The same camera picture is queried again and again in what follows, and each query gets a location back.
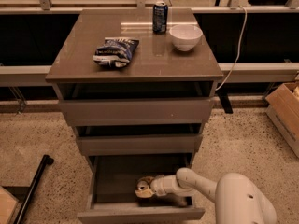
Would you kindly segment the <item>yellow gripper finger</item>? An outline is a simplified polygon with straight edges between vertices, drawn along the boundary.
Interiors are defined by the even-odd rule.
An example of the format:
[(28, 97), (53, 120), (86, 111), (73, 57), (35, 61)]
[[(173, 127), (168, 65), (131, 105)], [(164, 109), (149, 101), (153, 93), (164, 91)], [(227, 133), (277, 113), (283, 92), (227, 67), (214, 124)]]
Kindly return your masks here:
[(137, 190), (135, 194), (139, 198), (150, 198), (154, 195), (154, 192), (151, 189), (144, 189), (144, 190)]
[(138, 182), (137, 185), (139, 187), (146, 187), (149, 186), (150, 183), (153, 181), (154, 177), (153, 176), (145, 176), (145, 177), (141, 177)]

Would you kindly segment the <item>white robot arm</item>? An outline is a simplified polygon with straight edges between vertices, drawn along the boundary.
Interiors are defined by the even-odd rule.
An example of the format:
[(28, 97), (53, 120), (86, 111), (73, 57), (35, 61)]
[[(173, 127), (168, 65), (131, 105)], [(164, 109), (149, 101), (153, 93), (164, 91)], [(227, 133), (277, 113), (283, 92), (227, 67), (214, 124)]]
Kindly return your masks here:
[(187, 197), (196, 192), (215, 204), (217, 224), (277, 224), (274, 205), (250, 179), (239, 173), (227, 173), (214, 182), (192, 169), (180, 168), (174, 175), (140, 178), (135, 195)]

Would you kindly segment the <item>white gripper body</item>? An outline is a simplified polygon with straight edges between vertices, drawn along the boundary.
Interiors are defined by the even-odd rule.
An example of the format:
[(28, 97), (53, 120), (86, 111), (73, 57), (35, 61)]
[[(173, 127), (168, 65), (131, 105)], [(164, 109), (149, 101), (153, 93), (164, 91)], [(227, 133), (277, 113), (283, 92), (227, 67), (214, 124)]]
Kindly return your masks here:
[(159, 175), (151, 181), (150, 188), (156, 196), (165, 196), (169, 193), (168, 183), (169, 178), (167, 176)]

